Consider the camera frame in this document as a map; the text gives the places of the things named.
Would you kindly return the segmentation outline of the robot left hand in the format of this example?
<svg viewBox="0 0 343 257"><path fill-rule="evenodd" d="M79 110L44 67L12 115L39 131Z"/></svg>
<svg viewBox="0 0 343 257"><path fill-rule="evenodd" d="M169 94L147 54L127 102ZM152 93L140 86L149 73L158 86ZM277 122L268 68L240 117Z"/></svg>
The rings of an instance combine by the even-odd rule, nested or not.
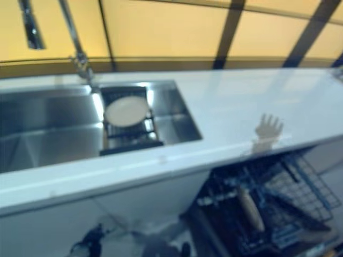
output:
<svg viewBox="0 0 343 257"><path fill-rule="evenodd" d="M95 228L91 229L83 241L87 245L90 255L100 255L102 251L101 239L103 238L103 226L98 224Z"/></svg>

